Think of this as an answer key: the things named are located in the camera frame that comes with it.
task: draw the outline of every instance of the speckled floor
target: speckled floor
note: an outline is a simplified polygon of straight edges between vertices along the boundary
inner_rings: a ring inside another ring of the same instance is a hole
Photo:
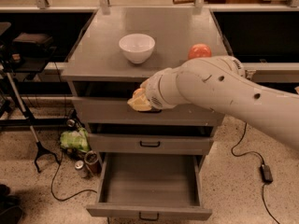
[[[44,103],[31,107],[35,115],[49,117],[64,114],[62,102]],[[157,221],[166,224],[272,224],[276,223],[266,212],[262,201],[260,161],[254,155],[235,158],[231,147],[243,133],[244,123],[226,117],[215,135],[216,142],[201,171],[204,207],[213,210],[206,222]],[[62,129],[37,129],[43,146],[61,157],[59,133]],[[95,193],[85,192],[66,202],[56,201],[50,192],[51,180],[57,170],[52,156],[40,158],[38,174],[33,160],[36,145],[28,129],[3,129],[0,132],[0,183],[10,186],[11,193],[21,197],[24,216],[22,224],[104,224],[106,218],[91,217],[85,209],[95,202]],[[248,127],[247,134],[235,152],[255,150],[270,165],[274,182],[265,187],[265,201],[274,217],[283,224],[299,223],[299,153],[291,150],[263,133]],[[89,179],[79,177],[74,162],[64,156],[61,169],[54,182],[54,193],[65,198],[82,189],[95,189],[99,175]],[[110,223],[146,223],[123,218],[112,218]]]

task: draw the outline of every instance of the drawer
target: drawer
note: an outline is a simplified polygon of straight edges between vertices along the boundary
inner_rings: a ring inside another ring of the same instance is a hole
[[[98,152],[207,155],[212,127],[101,124],[89,134]]]
[[[107,153],[93,217],[207,220],[197,159],[187,155]]]
[[[126,99],[74,97],[72,100],[78,117],[83,123],[219,126],[224,118],[223,114],[195,105],[179,105],[173,109],[147,113],[134,111],[127,104]]]

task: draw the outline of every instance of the black drawer handle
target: black drawer handle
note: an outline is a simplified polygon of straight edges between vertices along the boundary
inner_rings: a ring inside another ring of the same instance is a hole
[[[160,141],[158,142],[139,142],[139,145],[142,147],[159,147],[160,146]]]
[[[140,220],[145,220],[145,221],[157,221],[157,220],[159,220],[159,213],[157,213],[156,218],[144,218],[144,217],[141,216],[141,212],[139,212],[139,219]]]

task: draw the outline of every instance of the red ball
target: red ball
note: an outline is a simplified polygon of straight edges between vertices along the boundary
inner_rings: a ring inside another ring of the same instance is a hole
[[[212,51],[206,44],[195,44],[189,49],[188,60],[198,57],[211,57]]]

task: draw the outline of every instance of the tin can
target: tin can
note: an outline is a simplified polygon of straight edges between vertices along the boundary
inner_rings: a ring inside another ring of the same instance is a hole
[[[95,152],[89,151],[85,154],[84,161],[93,174],[97,174],[99,170],[99,159]]]
[[[86,167],[84,161],[76,161],[75,169],[77,170],[80,177],[88,176],[88,170],[87,170],[87,167]]]

